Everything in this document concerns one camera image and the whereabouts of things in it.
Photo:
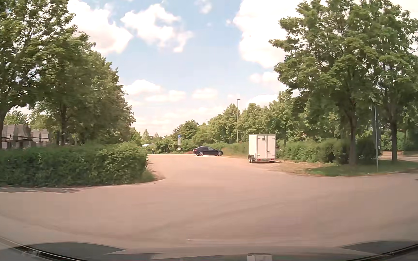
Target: asphalt road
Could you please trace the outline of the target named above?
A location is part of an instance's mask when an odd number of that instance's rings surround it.
[[[418,174],[312,177],[246,159],[150,155],[165,179],[0,188],[0,235],[22,244],[341,246],[418,240]]]

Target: lamp post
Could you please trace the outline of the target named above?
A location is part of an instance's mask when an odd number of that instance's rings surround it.
[[[236,143],[238,143],[238,101],[241,99],[236,99]]]

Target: sedan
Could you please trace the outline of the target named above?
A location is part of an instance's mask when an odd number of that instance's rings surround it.
[[[193,150],[193,154],[196,154],[196,156],[204,156],[204,155],[222,156],[224,152],[213,149],[209,146],[200,146]]]

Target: white trailer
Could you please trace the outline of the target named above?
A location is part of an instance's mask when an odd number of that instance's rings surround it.
[[[275,162],[275,134],[250,134],[248,144],[249,163]]]

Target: pole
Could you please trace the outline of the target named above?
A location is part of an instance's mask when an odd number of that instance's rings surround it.
[[[238,101],[240,99],[236,99],[236,143],[238,143]]]
[[[377,130],[377,107],[373,106],[373,112],[375,117],[375,154],[376,154],[376,164],[377,164],[377,172],[379,171],[379,135]]]

